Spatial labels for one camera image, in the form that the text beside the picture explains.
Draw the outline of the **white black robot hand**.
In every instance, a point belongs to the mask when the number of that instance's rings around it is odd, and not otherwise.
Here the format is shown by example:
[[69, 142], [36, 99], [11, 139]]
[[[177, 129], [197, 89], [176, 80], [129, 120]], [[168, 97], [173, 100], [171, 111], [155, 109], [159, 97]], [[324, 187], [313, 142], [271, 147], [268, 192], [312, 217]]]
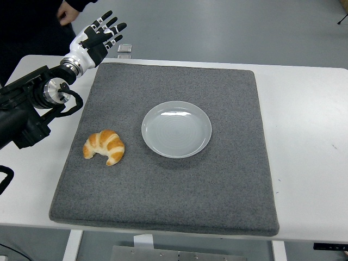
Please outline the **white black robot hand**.
[[109, 50], [120, 41], [120, 34], [127, 24], [117, 23], [110, 10], [86, 26], [71, 42], [70, 52], [61, 64], [70, 68], [77, 77], [88, 69], [96, 68], [107, 56]]

